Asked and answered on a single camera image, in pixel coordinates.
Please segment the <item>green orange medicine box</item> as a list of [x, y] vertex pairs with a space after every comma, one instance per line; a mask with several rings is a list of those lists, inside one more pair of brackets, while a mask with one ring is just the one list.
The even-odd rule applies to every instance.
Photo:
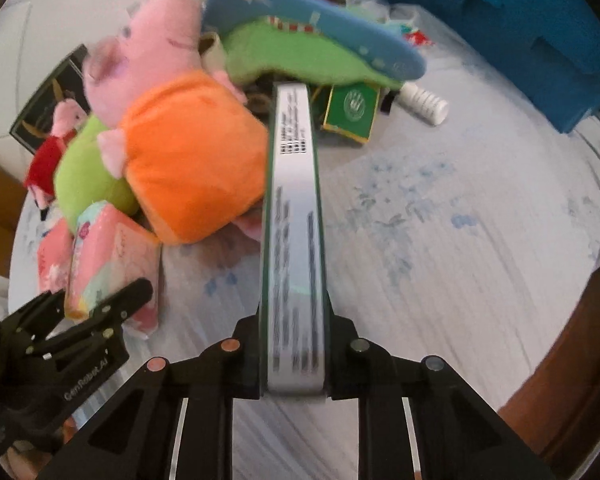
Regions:
[[262, 390], [322, 396], [327, 380], [323, 233], [309, 89], [276, 84], [263, 208]]

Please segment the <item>pink tissue pack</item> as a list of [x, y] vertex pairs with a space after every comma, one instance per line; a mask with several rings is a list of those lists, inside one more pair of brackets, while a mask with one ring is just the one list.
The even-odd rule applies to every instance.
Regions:
[[151, 282], [151, 300], [131, 315], [128, 331], [146, 339], [158, 327], [158, 289], [161, 244], [114, 205], [102, 200], [87, 207], [78, 219], [65, 316], [88, 318], [106, 297], [138, 278]]

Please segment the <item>pink pig plush orange dress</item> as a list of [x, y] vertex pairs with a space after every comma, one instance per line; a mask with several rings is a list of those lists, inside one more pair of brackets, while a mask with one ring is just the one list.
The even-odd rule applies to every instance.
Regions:
[[225, 70], [204, 69], [200, 21], [199, 0], [147, 0], [90, 47], [84, 91], [106, 127], [100, 158], [163, 244], [197, 243], [228, 224], [260, 240], [268, 130]]

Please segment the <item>pink pig plush red dress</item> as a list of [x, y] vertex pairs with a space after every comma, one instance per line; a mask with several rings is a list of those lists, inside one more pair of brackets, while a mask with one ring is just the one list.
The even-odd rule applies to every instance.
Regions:
[[32, 194], [42, 220], [55, 199], [55, 171], [86, 118], [86, 111], [76, 100], [64, 99], [57, 103], [50, 133], [31, 160], [24, 186]]

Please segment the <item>black gold-print box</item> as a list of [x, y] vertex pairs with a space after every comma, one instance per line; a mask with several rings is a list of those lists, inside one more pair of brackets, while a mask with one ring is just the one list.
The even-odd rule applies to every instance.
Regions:
[[9, 130], [9, 134], [31, 155], [42, 145], [53, 125], [56, 105], [74, 99], [90, 111], [84, 96], [82, 64], [87, 48], [80, 44], [47, 76], [30, 97]]

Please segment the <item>white plastic bottle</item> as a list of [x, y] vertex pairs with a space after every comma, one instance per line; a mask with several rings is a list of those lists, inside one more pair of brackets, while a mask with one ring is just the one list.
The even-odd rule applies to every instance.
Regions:
[[396, 100], [432, 126], [440, 126], [449, 115], [448, 102], [411, 81], [404, 82]]

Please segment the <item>green plush toy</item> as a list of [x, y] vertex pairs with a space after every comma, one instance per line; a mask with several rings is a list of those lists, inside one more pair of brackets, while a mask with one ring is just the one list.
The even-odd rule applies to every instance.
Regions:
[[316, 86], [357, 82], [398, 90], [402, 78], [382, 74], [312, 26], [266, 16], [234, 28], [222, 39], [230, 79], [245, 86], [276, 73]]

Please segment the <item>small green square box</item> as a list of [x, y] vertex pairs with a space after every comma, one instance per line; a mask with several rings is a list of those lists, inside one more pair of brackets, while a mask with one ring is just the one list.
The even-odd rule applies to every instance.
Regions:
[[347, 86], [332, 87], [322, 129], [366, 144], [370, 140], [380, 99], [380, 88], [374, 84], [357, 82]]

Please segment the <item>red white toothpaste box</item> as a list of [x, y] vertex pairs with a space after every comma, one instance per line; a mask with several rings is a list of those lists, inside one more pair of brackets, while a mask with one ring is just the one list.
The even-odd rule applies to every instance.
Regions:
[[413, 47], [423, 48], [434, 44], [413, 21], [388, 20], [384, 26], [393, 35], [401, 37]]

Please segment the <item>blue plastic storage crate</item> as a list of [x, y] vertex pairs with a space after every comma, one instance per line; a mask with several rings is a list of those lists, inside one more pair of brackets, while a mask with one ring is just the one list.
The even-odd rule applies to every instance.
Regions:
[[560, 132], [600, 110], [600, 0], [387, 0], [454, 29]]

